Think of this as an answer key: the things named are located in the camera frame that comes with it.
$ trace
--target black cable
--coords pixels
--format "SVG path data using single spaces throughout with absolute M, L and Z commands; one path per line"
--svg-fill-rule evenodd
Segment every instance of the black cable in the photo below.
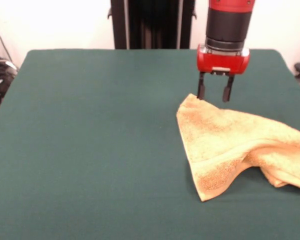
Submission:
M 6 45 L 4 44 L 4 41 L 2 40 L 2 37 L 1 37 L 1 36 L 0 36 L 0 41 L 1 41 L 1 43 L 2 43 L 2 46 L 3 46 L 3 48 L 4 48 L 5 52 L 6 52 L 6 54 L 7 54 L 8 57 L 9 57 L 9 60 L 12 62 L 11 56 L 10 56 L 10 54 L 9 54 L 7 48 L 6 48 Z
M 0 62 L 0 104 L 5 97 L 11 83 L 17 75 L 13 68 L 7 65 L 5 62 Z

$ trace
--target yellow towel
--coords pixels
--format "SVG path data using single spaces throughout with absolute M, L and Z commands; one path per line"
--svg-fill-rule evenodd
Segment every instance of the yellow towel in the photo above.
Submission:
M 261 116 L 216 106 L 190 94 L 177 122 L 202 201 L 222 194 L 249 167 L 275 187 L 300 188 L 300 131 Z

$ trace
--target towel fold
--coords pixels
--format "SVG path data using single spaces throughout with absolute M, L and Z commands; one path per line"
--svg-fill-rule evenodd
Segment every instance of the towel fold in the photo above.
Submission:
M 176 117 L 201 201 L 222 194 L 250 167 L 260 167 L 277 188 L 300 188 L 300 131 L 258 115 L 219 109 L 193 94 Z

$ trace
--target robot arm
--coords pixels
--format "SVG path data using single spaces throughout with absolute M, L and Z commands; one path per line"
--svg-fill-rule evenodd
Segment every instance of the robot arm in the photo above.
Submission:
M 242 74 L 249 63 L 244 43 L 254 4 L 255 0 L 209 0 L 205 44 L 197 49 L 197 98 L 204 98 L 204 74 L 210 73 L 229 77 L 223 101 L 230 100 L 235 75 Z

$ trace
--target cable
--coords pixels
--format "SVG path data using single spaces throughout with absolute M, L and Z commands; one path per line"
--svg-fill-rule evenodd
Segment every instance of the cable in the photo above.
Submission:
M 6 48 L 6 45 L 4 44 L 4 41 L 3 41 L 2 38 L 1 38 L 1 36 L 0 36 L 0 41 L 1 41 L 1 43 L 2 43 L 2 46 L 3 46 L 3 48 L 4 48 L 5 52 L 6 52 L 6 54 L 8 55 L 9 60 L 12 62 L 11 56 L 10 56 L 10 54 L 9 54 L 7 48 Z
M 2 99 L 5 97 L 11 83 L 16 77 L 17 71 L 13 69 L 8 63 L 7 60 L 2 61 L 0 59 L 0 104 Z
M 8 65 L 9 67 L 13 68 L 17 72 L 19 71 L 19 68 L 15 64 L 13 64 L 11 61 L 9 61 L 7 59 L 0 59 L 0 63 L 5 63 L 6 65 Z

